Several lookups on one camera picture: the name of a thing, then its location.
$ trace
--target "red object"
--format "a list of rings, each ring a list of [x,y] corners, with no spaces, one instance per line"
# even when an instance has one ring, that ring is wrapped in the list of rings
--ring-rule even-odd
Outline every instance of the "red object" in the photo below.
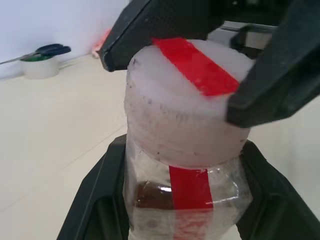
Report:
[[[153,43],[204,96],[231,94],[238,89],[237,80],[187,40],[154,38]]]
[[[239,83],[209,57],[183,38],[153,39],[153,43],[204,96],[234,93]],[[207,170],[170,166],[172,197],[176,212],[174,240],[204,240],[213,216],[213,200]],[[192,211],[201,217],[192,219]]]

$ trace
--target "red tape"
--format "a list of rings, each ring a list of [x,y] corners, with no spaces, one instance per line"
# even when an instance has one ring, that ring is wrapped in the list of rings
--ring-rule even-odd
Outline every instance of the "red tape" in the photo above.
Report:
[[[204,96],[234,93],[239,83],[224,69],[183,38],[153,39],[162,54]],[[176,211],[174,240],[204,240],[213,216],[213,200],[207,170],[169,167]],[[192,217],[196,210],[198,217]]]
[[[162,54],[204,96],[234,93],[239,83],[223,68],[183,38],[153,39]]]

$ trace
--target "tiled floor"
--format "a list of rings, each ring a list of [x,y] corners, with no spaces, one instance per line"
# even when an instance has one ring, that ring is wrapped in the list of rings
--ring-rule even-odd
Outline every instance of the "tiled floor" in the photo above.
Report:
[[[85,56],[50,79],[0,81],[0,240],[56,239],[82,179],[127,131],[125,78]],[[318,218],[319,105],[250,135]],[[223,238],[238,239],[235,227]]]
[[[127,132],[126,73],[89,56],[0,81],[0,239],[56,239],[82,179]]]

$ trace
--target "blue scissors handle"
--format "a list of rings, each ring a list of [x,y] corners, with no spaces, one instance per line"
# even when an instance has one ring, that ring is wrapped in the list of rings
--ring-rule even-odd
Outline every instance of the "blue scissors handle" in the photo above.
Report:
[[[51,57],[69,53],[71,52],[71,48],[69,46],[63,46],[62,44],[55,43],[39,47],[35,52],[37,54],[41,54],[42,56]]]

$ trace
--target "clear plastic bottle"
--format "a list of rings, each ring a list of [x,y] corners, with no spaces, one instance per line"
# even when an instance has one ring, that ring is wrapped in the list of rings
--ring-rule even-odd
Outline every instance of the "clear plastic bottle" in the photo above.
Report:
[[[192,43],[238,81],[252,66],[232,49]],[[252,197],[239,155],[249,129],[224,121],[228,97],[202,96],[155,46],[133,57],[123,189],[131,239],[218,240],[245,212]]]

